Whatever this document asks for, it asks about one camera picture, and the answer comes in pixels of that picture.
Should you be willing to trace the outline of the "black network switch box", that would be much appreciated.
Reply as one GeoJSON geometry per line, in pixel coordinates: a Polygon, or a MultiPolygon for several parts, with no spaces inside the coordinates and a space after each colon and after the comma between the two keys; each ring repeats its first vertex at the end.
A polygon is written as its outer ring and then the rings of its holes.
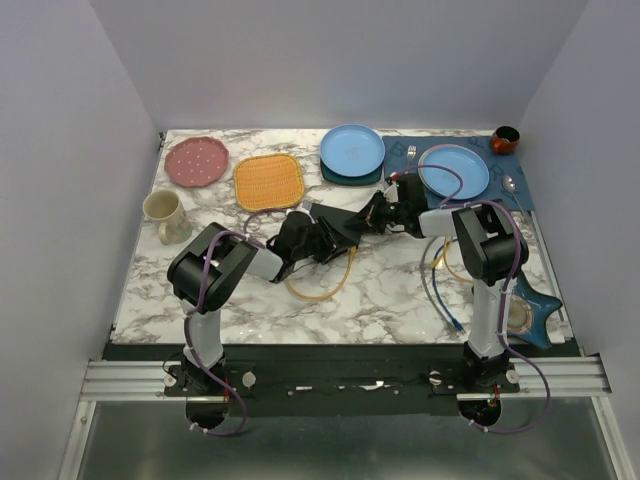
{"type": "Polygon", "coordinates": [[[324,218],[341,237],[346,239],[349,247],[359,245],[362,234],[346,226],[346,222],[356,215],[355,212],[319,203],[313,203],[310,212],[315,219],[324,218]]]}

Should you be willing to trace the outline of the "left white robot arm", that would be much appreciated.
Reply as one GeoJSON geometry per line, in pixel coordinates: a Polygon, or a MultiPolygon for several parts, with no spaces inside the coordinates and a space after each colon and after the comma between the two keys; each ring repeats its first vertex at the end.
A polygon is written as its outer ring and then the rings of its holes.
{"type": "Polygon", "coordinates": [[[242,278],[279,284],[300,262],[329,263],[359,245],[361,234],[346,226],[354,216],[320,204],[296,209],[265,244],[212,222],[173,260],[167,279],[187,315],[184,356],[193,364],[187,382],[197,393],[209,395],[221,385],[221,313],[242,278]]]}

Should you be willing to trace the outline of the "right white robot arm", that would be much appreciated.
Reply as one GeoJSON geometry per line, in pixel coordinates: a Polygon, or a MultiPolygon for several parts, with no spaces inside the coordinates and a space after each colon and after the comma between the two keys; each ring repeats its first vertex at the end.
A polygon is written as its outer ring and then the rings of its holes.
{"type": "Polygon", "coordinates": [[[396,201],[378,191],[345,226],[362,234],[382,234],[390,226],[401,226],[415,238],[453,236],[458,240],[464,266],[473,279],[474,298],[460,379],[467,389],[483,391],[509,364],[510,282],[528,256],[520,230],[499,200],[430,209],[417,174],[394,174],[391,190],[397,194],[396,201]]]}

